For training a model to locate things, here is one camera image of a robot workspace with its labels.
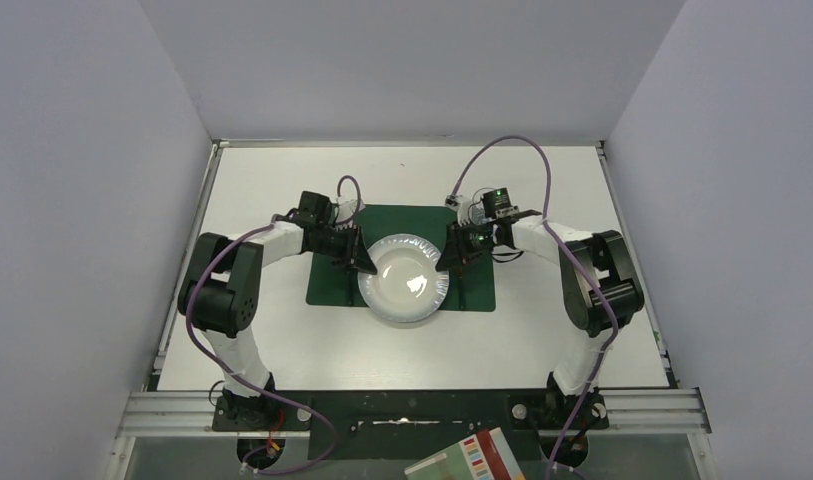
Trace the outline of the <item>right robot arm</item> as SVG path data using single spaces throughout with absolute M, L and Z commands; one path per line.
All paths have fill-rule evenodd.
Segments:
M 513 205 L 506 189 L 475 202 L 450 195 L 456 221 L 446 227 L 436 268 L 461 269 L 498 247 L 533 254 L 557 265 L 567 317 L 576 329 L 546 383 L 545 410 L 579 416 L 594 394 L 606 353 L 644 305 L 644 294 L 624 237 L 615 230 L 588 232 L 548 221 Z

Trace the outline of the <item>green placemat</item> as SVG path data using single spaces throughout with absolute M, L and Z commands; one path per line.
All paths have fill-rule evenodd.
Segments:
M 456 219 L 453 211 L 442 206 L 369 205 L 358 213 L 356 223 L 362 228 L 366 246 L 393 234 L 414 234 L 443 248 L 446 226 Z M 464 311 L 493 312 L 496 309 L 494 262 L 481 256 L 463 268 L 466 309 Z M 364 307 L 357 286 L 353 307 Z M 305 297 L 313 306 L 346 305 L 346 269 L 332 264 L 332 259 L 314 254 Z M 459 311 L 455 274 L 450 289 L 440 307 L 445 311 Z

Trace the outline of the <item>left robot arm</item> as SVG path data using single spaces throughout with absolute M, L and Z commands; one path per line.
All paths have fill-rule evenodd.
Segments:
M 285 214 L 235 238 L 203 233 L 195 241 L 178 294 L 191 339 L 204 336 L 198 349 L 223 371 L 222 399 L 236 419 L 268 425 L 278 416 L 273 373 L 265 366 L 251 324 L 259 305 L 262 270 L 282 259 L 314 253 L 347 270 L 374 274 L 360 226 L 359 197 L 329 197 L 302 192 Z

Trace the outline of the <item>gold fork black handle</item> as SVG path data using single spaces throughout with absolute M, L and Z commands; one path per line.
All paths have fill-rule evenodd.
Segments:
M 356 283 L 356 275 L 353 268 L 346 269 L 346 305 L 348 307 L 353 307 L 355 305 L 354 301 L 354 290 L 355 290 L 355 283 Z

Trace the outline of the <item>white plate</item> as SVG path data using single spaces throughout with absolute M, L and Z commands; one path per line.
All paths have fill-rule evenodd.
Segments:
M 357 286 L 378 317 L 412 324 L 440 309 L 450 289 L 450 274 L 436 269 L 441 251 L 432 242 L 414 234 L 393 234 L 376 241 L 369 254 L 377 272 L 359 273 Z

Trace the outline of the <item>gold knife black handle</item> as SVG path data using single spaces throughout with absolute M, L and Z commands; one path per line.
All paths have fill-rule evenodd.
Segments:
M 455 270 L 456 289 L 457 289 L 457 305 L 459 311 L 466 309 L 465 286 L 463 279 L 463 269 L 457 268 Z

